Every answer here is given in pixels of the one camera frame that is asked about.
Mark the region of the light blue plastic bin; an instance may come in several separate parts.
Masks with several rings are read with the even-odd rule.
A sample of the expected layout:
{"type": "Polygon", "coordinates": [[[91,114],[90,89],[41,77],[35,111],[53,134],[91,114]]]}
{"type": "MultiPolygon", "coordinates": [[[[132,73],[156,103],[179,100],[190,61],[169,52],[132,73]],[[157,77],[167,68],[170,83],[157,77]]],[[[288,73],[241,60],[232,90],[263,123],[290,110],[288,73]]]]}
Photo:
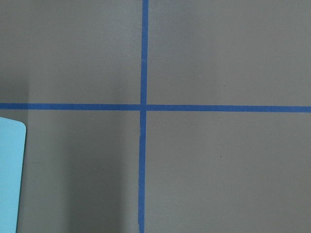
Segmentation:
{"type": "Polygon", "coordinates": [[[0,119],[0,231],[15,233],[26,138],[26,126],[0,119]]]}

